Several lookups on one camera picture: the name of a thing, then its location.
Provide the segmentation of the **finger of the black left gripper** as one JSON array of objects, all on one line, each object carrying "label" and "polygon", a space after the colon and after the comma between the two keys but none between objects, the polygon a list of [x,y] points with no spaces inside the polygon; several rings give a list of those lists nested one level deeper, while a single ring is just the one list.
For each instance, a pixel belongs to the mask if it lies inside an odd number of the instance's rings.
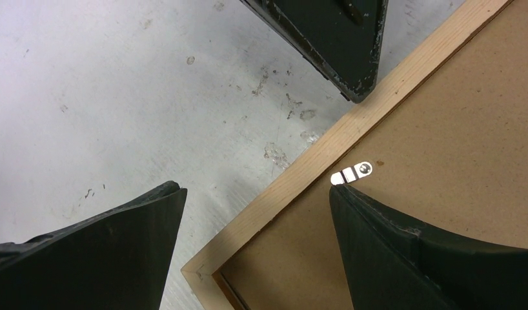
[{"label": "finger of the black left gripper", "polygon": [[362,102],[376,87],[387,0],[244,0],[342,96]]}]

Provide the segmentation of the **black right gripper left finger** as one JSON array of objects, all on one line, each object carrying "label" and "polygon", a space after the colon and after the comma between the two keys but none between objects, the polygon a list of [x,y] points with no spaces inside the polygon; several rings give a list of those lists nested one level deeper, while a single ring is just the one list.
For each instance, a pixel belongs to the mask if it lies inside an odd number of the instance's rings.
[{"label": "black right gripper left finger", "polygon": [[0,243],[0,309],[159,309],[187,190],[174,181],[24,243]]}]

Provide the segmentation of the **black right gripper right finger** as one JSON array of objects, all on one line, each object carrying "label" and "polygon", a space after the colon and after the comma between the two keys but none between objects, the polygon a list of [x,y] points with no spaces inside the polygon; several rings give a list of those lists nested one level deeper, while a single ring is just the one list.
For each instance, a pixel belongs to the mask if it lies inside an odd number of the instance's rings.
[{"label": "black right gripper right finger", "polygon": [[528,249],[476,240],[349,185],[329,203],[355,309],[528,309]]}]

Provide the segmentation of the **brown backing board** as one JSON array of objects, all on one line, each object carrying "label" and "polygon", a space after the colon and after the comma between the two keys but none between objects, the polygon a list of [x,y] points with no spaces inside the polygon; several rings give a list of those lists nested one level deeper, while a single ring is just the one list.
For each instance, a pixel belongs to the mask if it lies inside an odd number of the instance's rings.
[{"label": "brown backing board", "polygon": [[[528,248],[528,1],[512,1],[337,164],[432,225]],[[322,176],[222,268],[235,309],[351,309]]]}]

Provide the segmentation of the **wooden picture frame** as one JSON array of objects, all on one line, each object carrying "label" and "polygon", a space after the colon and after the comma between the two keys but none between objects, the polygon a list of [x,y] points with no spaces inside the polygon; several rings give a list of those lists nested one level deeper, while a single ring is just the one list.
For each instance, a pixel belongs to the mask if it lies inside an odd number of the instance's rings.
[{"label": "wooden picture frame", "polygon": [[466,1],[460,5],[362,103],[333,124],[195,254],[181,272],[203,308],[233,309],[223,290],[219,274],[222,266],[507,5],[503,0]]}]

